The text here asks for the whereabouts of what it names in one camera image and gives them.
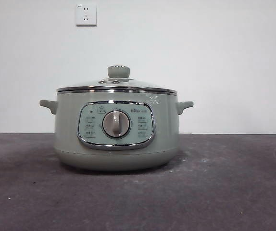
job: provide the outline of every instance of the pot base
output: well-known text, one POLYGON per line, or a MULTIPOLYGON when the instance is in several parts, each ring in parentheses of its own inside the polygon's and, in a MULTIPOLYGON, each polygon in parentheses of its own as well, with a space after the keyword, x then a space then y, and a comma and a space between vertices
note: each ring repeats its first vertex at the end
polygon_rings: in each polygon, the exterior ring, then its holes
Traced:
POLYGON ((178 149, 157 153, 125 155, 77 154, 58 149, 54 149, 54 151, 61 162, 70 166, 95 171, 129 171, 163 165, 177 154, 178 149))

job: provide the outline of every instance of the lid knob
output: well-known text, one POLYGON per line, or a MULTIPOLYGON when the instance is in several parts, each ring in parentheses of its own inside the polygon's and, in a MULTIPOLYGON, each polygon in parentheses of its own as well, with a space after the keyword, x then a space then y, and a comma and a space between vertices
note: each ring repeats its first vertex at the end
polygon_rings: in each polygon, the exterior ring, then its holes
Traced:
POLYGON ((108 67, 109 78, 128 78, 129 77, 129 67, 115 65, 108 67))

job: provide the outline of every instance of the lid rim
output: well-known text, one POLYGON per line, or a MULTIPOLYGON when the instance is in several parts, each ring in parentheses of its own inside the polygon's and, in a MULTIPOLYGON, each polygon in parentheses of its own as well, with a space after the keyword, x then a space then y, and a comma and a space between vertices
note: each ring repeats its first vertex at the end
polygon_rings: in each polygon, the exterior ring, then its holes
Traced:
POLYGON ((144 88, 144 87, 125 87, 125 86, 80 86, 80 87, 66 87, 58 88, 57 92, 72 91, 72 90, 139 90, 139 91, 153 91, 153 92, 168 92, 177 94, 176 90, 165 88, 144 88))

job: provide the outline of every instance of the stainless steel rim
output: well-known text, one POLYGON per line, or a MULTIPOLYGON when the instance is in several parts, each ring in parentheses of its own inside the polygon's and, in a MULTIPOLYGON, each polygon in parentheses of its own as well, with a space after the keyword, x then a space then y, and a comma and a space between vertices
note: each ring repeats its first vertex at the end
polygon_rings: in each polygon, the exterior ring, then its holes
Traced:
POLYGON ((57 92, 73 91, 73 90, 141 90, 141 91, 168 92, 168 93, 177 94, 176 90, 171 90, 171 89, 124 87, 124 86, 113 86, 113 87, 105 87, 105 86, 67 87, 67 88, 59 88, 59 89, 57 89, 57 92))
POLYGON ((87 89, 87 90, 62 90, 62 88, 57 90, 57 94, 68 94, 68 93, 85 93, 85 92, 106 92, 106 93, 148 93, 148 94, 164 94, 164 95, 174 95, 177 96, 177 91, 158 91, 157 88, 128 88, 128 89, 118 89, 118 88, 106 88, 106 89, 87 89))

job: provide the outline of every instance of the glass lid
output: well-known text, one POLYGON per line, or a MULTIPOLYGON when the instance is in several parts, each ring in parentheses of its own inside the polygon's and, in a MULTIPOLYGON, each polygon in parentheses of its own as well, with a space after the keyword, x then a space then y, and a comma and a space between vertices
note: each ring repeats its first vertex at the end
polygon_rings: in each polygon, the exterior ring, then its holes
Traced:
POLYGON ((170 93, 175 94, 175 90, 161 88, 155 84, 138 81, 129 78, 129 67, 115 65, 108 67, 109 78, 97 81, 84 82, 74 86, 57 89, 57 92, 69 93, 76 91, 97 92, 110 90, 111 92, 152 92, 152 93, 170 93))

